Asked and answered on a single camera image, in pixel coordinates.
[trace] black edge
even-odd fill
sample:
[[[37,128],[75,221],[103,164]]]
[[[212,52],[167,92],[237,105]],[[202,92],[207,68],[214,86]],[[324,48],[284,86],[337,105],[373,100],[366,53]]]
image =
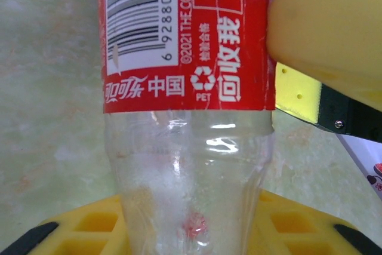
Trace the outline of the black edge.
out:
[[[342,224],[334,225],[334,229],[361,255],[382,255],[382,249],[362,232]]]
[[[319,116],[321,130],[382,143],[382,112],[322,85]]]
[[[58,227],[57,222],[48,222],[27,231],[0,255],[27,255]]]

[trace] bottle body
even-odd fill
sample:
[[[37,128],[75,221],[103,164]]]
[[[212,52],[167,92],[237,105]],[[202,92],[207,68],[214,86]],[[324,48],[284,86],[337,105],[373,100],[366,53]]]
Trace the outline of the bottle body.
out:
[[[133,254],[245,254],[272,158],[270,111],[105,114]]]

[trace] screw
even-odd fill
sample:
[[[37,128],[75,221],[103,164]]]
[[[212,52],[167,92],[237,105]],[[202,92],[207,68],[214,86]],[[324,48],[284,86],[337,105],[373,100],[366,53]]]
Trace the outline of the screw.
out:
[[[345,126],[345,124],[343,121],[338,120],[338,121],[335,121],[334,126],[338,129],[341,129]]]

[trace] red spot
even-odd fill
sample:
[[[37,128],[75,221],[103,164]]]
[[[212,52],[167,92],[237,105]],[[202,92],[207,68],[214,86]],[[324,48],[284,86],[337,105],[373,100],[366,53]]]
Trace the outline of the red spot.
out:
[[[378,169],[379,171],[382,171],[382,164],[376,164],[375,167],[376,167],[376,169]]]
[[[183,224],[183,229],[186,231],[188,238],[195,239],[199,234],[207,231],[204,216],[201,213],[192,213]]]

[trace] recycling symbol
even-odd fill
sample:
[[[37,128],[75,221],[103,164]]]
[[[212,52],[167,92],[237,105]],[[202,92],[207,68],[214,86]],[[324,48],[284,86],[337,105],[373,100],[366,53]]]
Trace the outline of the recycling symbol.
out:
[[[206,82],[199,82],[201,75],[207,76]],[[211,91],[215,82],[215,76],[212,74],[211,68],[207,66],[196,67],[194,75],[191,76],[191,83],[196,91]]]

